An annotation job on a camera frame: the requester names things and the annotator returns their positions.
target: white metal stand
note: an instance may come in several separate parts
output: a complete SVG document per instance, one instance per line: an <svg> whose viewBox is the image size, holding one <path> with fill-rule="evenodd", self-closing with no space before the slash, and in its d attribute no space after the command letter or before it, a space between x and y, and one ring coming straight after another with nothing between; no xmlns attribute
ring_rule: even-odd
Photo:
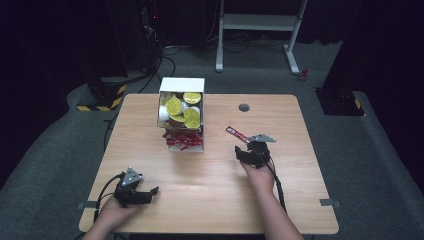
<svg viewBox="0 0 424 240"><path fill-rule="evenodd" d="M302 23L303 13L305 12L308 0L302 0L300 10L294 16L282 15L253 15L253 14L224 14L224 0L221 0L220 18L219 18L219 38L216 54L216 71L224 70L223 64L223 34L224 29L240 30L268 30L292 32L290 43L284 45L284 52L290 64L292 74L300 73L296 60L293 55L293 46Z"/></svg>

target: open box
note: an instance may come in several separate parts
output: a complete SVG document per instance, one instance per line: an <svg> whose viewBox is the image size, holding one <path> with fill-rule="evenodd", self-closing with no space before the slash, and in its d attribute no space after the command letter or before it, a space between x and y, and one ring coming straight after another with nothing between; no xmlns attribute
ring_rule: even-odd
<svg viewBox="0 0 424 240"><path fill-rule="evenodd" d="M157 126L169 151L204 151L204 78L162 79Z"/></svg>

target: metal frame leg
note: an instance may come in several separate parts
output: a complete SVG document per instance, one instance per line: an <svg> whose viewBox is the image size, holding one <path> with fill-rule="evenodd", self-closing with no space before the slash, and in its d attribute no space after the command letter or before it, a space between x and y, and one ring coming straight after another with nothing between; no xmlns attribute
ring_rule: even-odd
<svg viewBox="0 0 424 240"><path fill-rule="evenodd" d="M294 46L294 43L296 42L297 34L299 33L300 24L302 23L303 13L305 12L307 3L308 3L308 0L302 1L302 4L300 5L299 13L297 14L297 19L293 28L293 32L290 37L290 43L289 45L284 45L284 52L287 56L287 60L289 61L290 70L292 74L294 75L298 75L300 71L299 71L299 68L297 67L297 63L293 55L293 46Z"/></svg>
<svg viewBox="0 0 424 240"><path fill-rule="evenodd" d="M222 47L222 42L224 38L224 0L221 0L221 9L219 14L219 37L218 37L218 47L216 51L216 71L222 72L224 70L224 51Z"/></svg>

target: black equipment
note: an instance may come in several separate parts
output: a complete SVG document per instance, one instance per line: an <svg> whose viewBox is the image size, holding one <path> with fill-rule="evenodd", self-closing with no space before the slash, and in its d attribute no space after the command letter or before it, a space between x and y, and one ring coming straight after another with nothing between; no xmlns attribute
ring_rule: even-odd
<svg viewBox="0 0 424 240"><path fill-rule="evenodd" d="M149 204L152 202L153 196L158 193L159 187L155 187L150 192L137 192L135 189L141 181L141 176L131 167L128 168L124 178L121 178L116 185L113 196L118 199L122 207L128 205Z"/></svg>
<svg viewBox="0 0 424 240"><path fill-rule="evenodd" d="M242 151L238 146L235 146L236 158L257 169L264 166L271 159L265 142L250 142L247 144L247 150L249 152Z"/></svg>

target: white box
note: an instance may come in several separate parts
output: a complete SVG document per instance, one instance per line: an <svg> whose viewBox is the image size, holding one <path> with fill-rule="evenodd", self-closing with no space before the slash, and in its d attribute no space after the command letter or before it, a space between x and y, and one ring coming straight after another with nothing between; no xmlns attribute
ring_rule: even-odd
<svg viewBox="0 0 424 240"><path fill-rule="evenodd" d="M165 142L168 145L169 151L185 151L185 152L203 152L204 151L204 78L170 78L165 77L162 79L162 83L159 89L159 106L158 106L158 118L157 126L165 129ZM185 103L186 101L182 98L184 93L199 93L200 101L191 105ZM188 129L184 123L179 123L180 126L176 126L176 121L169 119L169 113L166 110L165 103L171 98L178 98L185 108L187 107L198 107L200 111L200 126L195 129ZM184 119L182 113L174 114L173 117L181 117ZM176 141L172 141L175 136L179 136Z"/></svg>

